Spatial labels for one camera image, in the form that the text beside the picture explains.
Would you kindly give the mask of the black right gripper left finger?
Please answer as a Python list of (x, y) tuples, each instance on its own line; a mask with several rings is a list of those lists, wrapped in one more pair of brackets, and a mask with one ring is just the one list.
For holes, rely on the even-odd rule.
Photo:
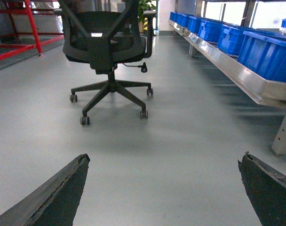
[(81, 154), (0, 215), (0, 226), (72, 226), (90, 158)]

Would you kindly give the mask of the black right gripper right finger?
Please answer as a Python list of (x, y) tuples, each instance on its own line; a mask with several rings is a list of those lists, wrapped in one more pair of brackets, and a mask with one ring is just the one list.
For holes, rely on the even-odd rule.
[(263, 226), (286, 226), (286, 175), (246, 153), (238, 162), (246, 194)]

